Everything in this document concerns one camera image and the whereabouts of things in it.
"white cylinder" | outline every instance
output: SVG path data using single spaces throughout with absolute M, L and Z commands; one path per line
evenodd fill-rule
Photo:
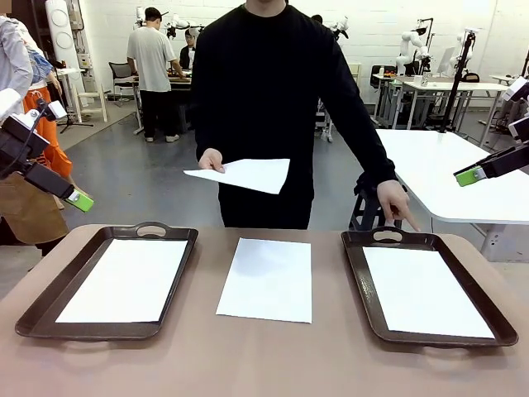
M 50 25 L 50 35 L 55 58 L 66 63 L 67 68 L 79 69 L 79 59 L 75 50 L 74 34 L 69 24 L 68 7 L 65 0 L 46 0 L 46 14 Z M 71 84 L 75 84 L 78 93 L 84 93 L 83 76 L 80 73 L 69 74 Z

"person in background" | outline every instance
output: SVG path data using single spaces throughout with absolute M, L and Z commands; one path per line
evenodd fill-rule
M 155 140 L 158 120 L 165 134 L 165 141 L 175 142 L 179 139 L 174 132 L 174 126 L 178 126 L 178 123 L 174 122 L 171 109 L 171 83 L 167 76 L 167 63 L 171 63 L 181 79 L 185 79 L 185 76 L 169 39 L 159 32 L 162 23 L 160 11 L 154 7 L 147 8 L 145 22 L 146 26 L 136 29 L 129 36 L 127 51 L 127 62 L 132 73 L 138 73 L 140 77 L 145 141 Z
M 185 31 L 185 40 L 188 44 L 180 51 L 180 66 L 183 69 L 192 69 L 195 60 L 197 37 L 193 35 L 191 30 L 187 29 Z
M 12 21 L 16 21 L 18 23 L 17 30 L 22 38 L 22 41 L 26 45 L 26 48 L 28 50 L 36 51 L 40 55 L 44 56 L 42 50 L 36 44 L 35 40 L 33 40 L 33 37 L 31 37 L 26 25 L 15 19 L 12 19 Z M 55 77 L 53 72 L 48 74 L 48 80 L 54 85 L 55 89 L 59 93 L 59 96 L 62 95 L 62 88 L 60 87 L 59 80 Z M 24 112 L 29 112 L 30 110 L 37 108 L 38 99 L 44 99 L 47 103 L 51 102 L 50 91 L 48 90 L 48 84 L 46 83 L 45 79 L 42 79 L 38 83 L 30 86 L 30 89 L 23 101 Z M 59 141 L 57 139 L 57 123 L 50 122 L 45 117 L 43 117 L 39 121 L 36 131 L 40 136 L 50 143 L 48 147 L 44 149 L 44 153 L 40 158 L 37 159 L 37 161 L 68 180 L 79 192 L 86 194 L 79 188 L 72 178 L 73 165 L 71 160 L 59 146 Z M 58 199 L 57 203 L 59 208 L 64 208 L 64 205 Z
M 0 90 L 13 88 L 23 98 L 33 77 L 17 22 L 0 16 Z M 20 103 L 13 112 L 22 113 Z M 48 254 L 68 234 L 55 200 L 13 173 L 0 179 L 0 244 L 36 245 Z
M 313 15 L 313 16 L 312 16 L 312 19 L 313 19 L 314 21 L 316 21 L 316 22 L 320 22 L 320 23 L 323 25 L 323 17 L 322 17 L 321 15 L 318 15 L 318 14 Z
M 281 60 L 281 73 L 270 73 L 270 54 Z M 236 79 L 231 65 L 237 65 Z M 224 162 L 241 159 L 290 159 L 279 195 L 220 184 L 226 227 L 307 229 L 319 97 L 377 186 L 385 217 L 405 218 L 418 229 L 335 37 L 285 0 L 246 0 L 205 28 L 191 94 L 202 169 L 223 172 Z M 353 176 L 343 175 L 352 185 Z

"white paper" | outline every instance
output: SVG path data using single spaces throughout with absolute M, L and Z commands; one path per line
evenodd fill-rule
M 287 180 L 290 160 L 239 160 L 224 165 L 225 173 L 215 170 L 184 171 L 186 175 L 215 180 L 260 192 L 279 194 Z
M 494 338 L 441 255 L 365 247 L 390 331 Z
M 217 314 L 311 323 L 311 245 L 241 238 Z
M 113 240 L 56 322 L 158 321 L 186 245 Z

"hand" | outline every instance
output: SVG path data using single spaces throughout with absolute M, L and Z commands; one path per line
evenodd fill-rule
M 215 149 L 207 149 L 204 151 L 202 159 L 200 159 L 198 165 L 203 170 L 215 170 L 224 174 L 221 152 Z
M 63 89 L 60 86 L 59 80 L 53 74 L 51 75 L 51 83 L 54 85 L 55 89 L 59 93 L 59 96 L 61 97 L 63 94 Z
M 379 184 L 377 194 L 387 221 L 402 221 L 406 219 L 416 232 L 421 231 L 408 207 L 410 198 L 398 181 L 386 180 Z

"sleeve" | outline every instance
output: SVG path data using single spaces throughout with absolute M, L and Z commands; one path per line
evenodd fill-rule
M 193 64 L 190 109 L 191 121 L 195 127 L 198 160 L 209 148 L 217 149 L 222 153 L 217 134 L 220 115 L 217 114 L 218 107 L 215 106 L 215 94 L 221 92 L 217 87 L 218 79 L 213 52 L 215 49 L 208 43 L 204 32 L 200 35 L 199 41 Z
M 336 39 L 325 34 L 319 94 L 336 129 L 371 179 L 397 179 Z
M 174 55 L 174 51 L 173 51 L 173 47 L 171 45 L 171 42 L 169 41 L 169 39 L 162 35 L 164 37 L 164 55 L 165 55 L 165 60 L 167 60 L 167 62 L 171 62 L 172 60 L 176 60 L 176 56 Z
M 3 49 L 13 70 L 7 87 L 13 88 L 24 98 L 33 79 L 29 55 L 14 24 L 4 23 L 1 33 Z
M 131 58 L 133 60 L 136 59 L 136 38 L 134 36 L 134 33 L 129 36 L 129 45 L 126 50 L 126 57 Z

